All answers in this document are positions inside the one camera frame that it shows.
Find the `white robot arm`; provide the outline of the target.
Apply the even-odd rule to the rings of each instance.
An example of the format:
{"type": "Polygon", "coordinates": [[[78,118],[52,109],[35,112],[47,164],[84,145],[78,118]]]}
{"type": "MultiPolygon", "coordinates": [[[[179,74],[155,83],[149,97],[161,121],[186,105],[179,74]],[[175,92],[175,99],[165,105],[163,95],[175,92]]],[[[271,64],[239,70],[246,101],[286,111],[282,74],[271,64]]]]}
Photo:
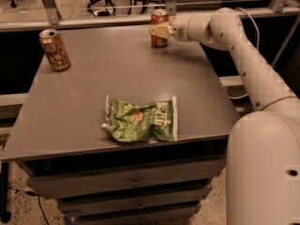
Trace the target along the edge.
{"type": "Polygon", "coordinates": [[[229,52],[246,88],[253,112],[227,146],[227,225],[300,225],[300,99],[248,40],[238,13],[172,16],[150,33],[229,52]]]}

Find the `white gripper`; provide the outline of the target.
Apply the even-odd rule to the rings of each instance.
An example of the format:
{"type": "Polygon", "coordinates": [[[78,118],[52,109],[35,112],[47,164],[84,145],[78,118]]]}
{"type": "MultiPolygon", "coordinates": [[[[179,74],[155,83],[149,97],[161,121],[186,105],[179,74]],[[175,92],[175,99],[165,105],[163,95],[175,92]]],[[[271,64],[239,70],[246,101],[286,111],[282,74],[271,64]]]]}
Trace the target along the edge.
{"type": "Polygon", "coordinates": [[[149,26],[152,36],[159,38],[169,38],[171,35],[179,41],[189,41],[188,24],[191,19],[190,15],[177,15],[170,18],[171,25],[167,22],[153,24],[149,26]]]}

